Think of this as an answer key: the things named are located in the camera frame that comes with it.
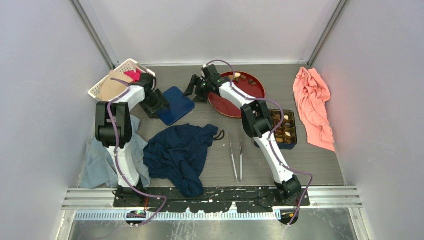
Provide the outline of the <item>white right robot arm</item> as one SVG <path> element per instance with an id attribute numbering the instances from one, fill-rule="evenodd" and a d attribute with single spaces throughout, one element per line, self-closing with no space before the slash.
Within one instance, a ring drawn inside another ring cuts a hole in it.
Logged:
<path id="1" fill-rule="evenodd" d="M 200 76 L 192 75 L 183 95 L 193 94 L 198 102 L 205 102 L 209 94 L 216 94 L 240 109 L 244 132 L 259 146 L 270 166 L 279 202 L 291 205 L 302 186 L 278 147 L 268 101 L 242 91 L 229 77 L 221 76 L 213 64 L 205 64 Z"/>

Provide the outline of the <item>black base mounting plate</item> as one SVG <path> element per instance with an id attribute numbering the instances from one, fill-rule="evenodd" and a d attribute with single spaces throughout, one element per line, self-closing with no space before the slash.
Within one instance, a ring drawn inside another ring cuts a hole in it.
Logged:
<path id="1" fill-rule="evenodd" d="M 228 213 L 232 207 L 238 214 L 271 213 L 277 207 L 296 208 L 309 206 L 309 196 L 301 190 L 295 198 L 284 200 L 280 191 L 272 186 L 204 187 L 195 197 L 183 196 L 175 187 L 149 187 L 144 195 L 130 188 L 119 187 L 112 191 L 115 208 L 140 208 L 160 213 Z"/>

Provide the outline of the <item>blue tin lid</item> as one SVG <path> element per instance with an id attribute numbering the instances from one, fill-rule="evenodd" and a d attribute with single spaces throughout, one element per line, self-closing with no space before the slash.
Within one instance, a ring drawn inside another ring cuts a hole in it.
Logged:
<path id="1" fill-rule="evenodd" d="M 195 108 L 195 103 L 183 96 L 183 92 L 176 86 L 166 90 L 163 96 L 167 99 L 169 107 L 160 109 L 156 114 L 167 126 L 175 124 Z"/>

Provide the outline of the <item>light blue cloth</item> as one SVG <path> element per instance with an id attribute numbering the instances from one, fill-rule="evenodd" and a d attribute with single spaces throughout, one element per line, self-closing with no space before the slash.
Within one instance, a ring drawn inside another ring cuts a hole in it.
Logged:
<path id="1" fill-rule="evenodd" d="M 134 166 L 140 175 L 143 187 L 147 188 L 151 184 L 149 168 L 144 164 L 144 148 L 148 143 L 137 134 L 141 120 L 131 116 L 132 138 L 129 143 Z M 95 137 L 86 143 L 84 169 L 80 176 L 79 187 L 94 189 L 101 186 L 108 188 L 118 187 L 118 174 L 112 156 L 107 148 L 97 141 Z"/>

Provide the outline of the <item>pink magenta cloth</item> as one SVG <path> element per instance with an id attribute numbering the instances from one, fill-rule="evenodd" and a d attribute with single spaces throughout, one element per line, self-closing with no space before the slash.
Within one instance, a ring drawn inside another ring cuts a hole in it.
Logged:
<path id="1" fill-rule="evenodd" d="M 142 73 L 143 72 L 139 68 L 136 68 L 135 70 L 125 71 L 124 75 L 130 77 L 133 83 L 137 83 L 140 81 Z"/>

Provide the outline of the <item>beige cloth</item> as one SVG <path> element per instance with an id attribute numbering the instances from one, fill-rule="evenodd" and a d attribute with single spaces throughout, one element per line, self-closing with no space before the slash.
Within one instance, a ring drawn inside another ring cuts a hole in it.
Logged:
<path id="1" fill-rule="evenodd" d="M 127 89 L 127 87 L 123 83 L 112 79 L 118 79 L 126 82 L 127 84 L 133 82 L 133 79 L 131 77 L 123 73 L 111 70 L 108 73 L 105 81 L 103 82 L 102 87 L 99 89 L 99 94 L 97 95 L 97 97 L 100 101 L 108 102 L 114 99 L 115 97 L 119 96 Z"/>

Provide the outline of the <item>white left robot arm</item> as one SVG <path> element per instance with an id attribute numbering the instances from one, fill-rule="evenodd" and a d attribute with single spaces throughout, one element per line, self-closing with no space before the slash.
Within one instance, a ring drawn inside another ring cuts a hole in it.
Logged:
<path id="1" fill-rule="evenodd" d="M 150 118 L 164 108 L 168 100 L 157 89 L 156 76 L 142 72 L 137 81 L 129 76 L 110 71 L 97 95 L 95 109 L 95 137 L 112 157 L 117 176 L 117 196 L 125 196 L 133 206 L 141 206 L 146 200 L 143 183 L 137 172 L 131 153 L 133 128 L 130 111 L 142 105 Z"/>

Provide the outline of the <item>white plastic basket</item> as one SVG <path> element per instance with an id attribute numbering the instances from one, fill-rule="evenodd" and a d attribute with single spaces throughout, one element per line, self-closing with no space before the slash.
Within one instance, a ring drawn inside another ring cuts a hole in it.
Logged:
<path id="1" fill-rule="evenodd" d="M 152 76 L 156 76 L 156 73 L 149 68 L 139 64 L 137 61 L 135 61 L 132 58 L 129 58 L 125 60 L 123 63 L 121 63 L 119 66 L 117 66 L 114 71 L 119 72 L 121 74 L 124 74 L 125 72 L 133 71 L 134 73 L 139 70 L 142 73 L 149 73 Z M 102 80 L 100 80 L 98 83 L 96 83 L 92 88 L 89 89 L 88 95 L 92 97 L 95 100 L 99 100 L 97 95 L 100 92 L 100 89 L 102 88 L 104 81 L 107 79 L 107 76 L 105 76 Z"/>

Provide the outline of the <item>blue chocolate tin box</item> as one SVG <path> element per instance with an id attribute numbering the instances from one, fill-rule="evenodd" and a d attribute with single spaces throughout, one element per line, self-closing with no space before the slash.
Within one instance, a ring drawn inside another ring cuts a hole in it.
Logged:
<path id="1" fill-rule="evenodd" d="M 269 114 L 272 126 L 269 127 L 265 123 L 264 126 L 259 127 L 259 130 L 261 133 L 271 131 L 282 120 L 282 124 L 275 130 L 274 136 L 279 149 L 292 150 L 298 143 L 294 112 L 291 110 L 283 110 L 281 112 L 278 109 L 270 109 Z"/>

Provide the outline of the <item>salmon pink cloth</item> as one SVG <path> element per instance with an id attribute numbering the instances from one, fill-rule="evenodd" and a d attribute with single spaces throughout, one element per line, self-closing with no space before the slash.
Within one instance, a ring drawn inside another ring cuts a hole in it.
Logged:
<path id="1" fill-rule="evenodd" d="M 326 102 L 331 99 L 328 85 L 316 69 L 301 67 L 292 89 L 300 120 L 305 126 L 307 142 L 334 152 L 334 134 L 326 109 Z"/>

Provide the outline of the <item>dark blue cloth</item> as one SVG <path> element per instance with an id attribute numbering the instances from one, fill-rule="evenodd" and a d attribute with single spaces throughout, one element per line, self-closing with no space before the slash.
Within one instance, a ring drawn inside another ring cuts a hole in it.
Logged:
<path id="1" fill-rule="evenodd" d="M 143 161 L 152 179 L 168 179 L 186 198 L 204 192 L 200 180 L 208 149 L 219 128 L 191 124 L 171 126 L 149 140 L 143 149 Z"/>

